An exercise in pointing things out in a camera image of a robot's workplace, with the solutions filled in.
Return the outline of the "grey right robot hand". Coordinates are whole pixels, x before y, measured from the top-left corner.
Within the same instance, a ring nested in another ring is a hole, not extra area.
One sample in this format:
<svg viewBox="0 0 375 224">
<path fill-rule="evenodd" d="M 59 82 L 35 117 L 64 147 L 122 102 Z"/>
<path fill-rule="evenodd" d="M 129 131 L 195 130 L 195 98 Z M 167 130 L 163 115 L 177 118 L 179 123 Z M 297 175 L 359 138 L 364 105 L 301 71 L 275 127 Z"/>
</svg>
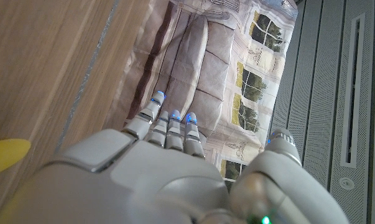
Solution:
<svg viewBox="0 0 375 224">
<path fill-rule="evenodd" d="M 275 130 L 228 187 L 205 160 L 194 113 L 161 110 L 158 91 L 121 131 L 104 129 L 40 168 L 0 223 L 347 223 Z"/>
</svg>

